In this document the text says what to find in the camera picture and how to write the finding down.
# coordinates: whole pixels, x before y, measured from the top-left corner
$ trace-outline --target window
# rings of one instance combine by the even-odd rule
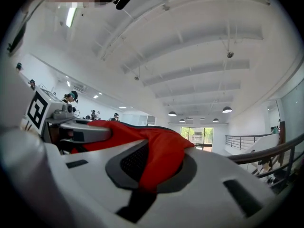
[[[211,151],[213,144],[213,128],[181,127],[180,134],[196,147],[203,147],[204,150]]]

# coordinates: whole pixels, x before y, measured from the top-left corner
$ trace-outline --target person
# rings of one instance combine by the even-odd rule
[[[36,89],[35,81],[34,81],[33,79],[30,80],[29,84],[30,84],[30,88],[31,88],[32,90],[35,90],[35,89]]]
[[[21,69],[22,69],[22,64],[21,63],[17,63],[17,66],[16,66],[17,73],[20,73]]]
[[[273,165],[271,158],[264,158],[258,162],[258,167],[257,167],[258,173],[257,174],[263,174],[263,173],[272,171],[274,167],[275,167],[275,169],[278,168],[279,164],[275,163]],[[273,174],[271,174],[271,175],[260,178],[260,180],[267,184],[272,184],[275,180],[275,176]]]
[[[278,127],[274,127],[271,133],[280,133]]]
[[[90,120],[94,121],[94,120],[96,120],[95,110],[92,110],[91,112],[92,112],[92,113],[91,113]]]
[[[65,97],[62,99],[63,102],[65,103],[71,103],[75,101],[78,103],[78,93],[76,91],[71,91],[69,94],[65,95]]]
[[[119,116],[119,114],[118,113],[114,113],[114,118],[115,118],[115,121],[117,121],[117,117]]]

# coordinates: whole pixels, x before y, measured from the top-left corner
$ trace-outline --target red cloth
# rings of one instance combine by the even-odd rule
[[[141,139],[149,140],[149,157],[139,188],[156,191],[156,186],[174,175],[184,159],[184,149],[194,147],[177,132],[157,128],[132,128],[115,121],[93,121],[88,125],[111,128],[109,140],[84,144],[89,151],[112,148]]]

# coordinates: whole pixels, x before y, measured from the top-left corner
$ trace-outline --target fluorescent light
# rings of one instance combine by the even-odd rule
[[[72,26],[74,16],[75,16],[76,8],[70,8],[67,13],[67,18],[66,18],[66,26],[69,28]]]

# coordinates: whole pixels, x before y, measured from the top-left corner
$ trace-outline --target wall light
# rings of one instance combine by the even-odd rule
[[[175,112],[169,112],[168,114],[169,116],[177,116],[177,114]]]
[[[229,106],[225,106],[223,109],[223,113],[228,113],[228,112],[232,112],[232,109]]]
[[[67,18],[66,18],[66,26],[69,28],[72,26],[74,16],[75,16],[76,8],[70,8],[67,13]]]

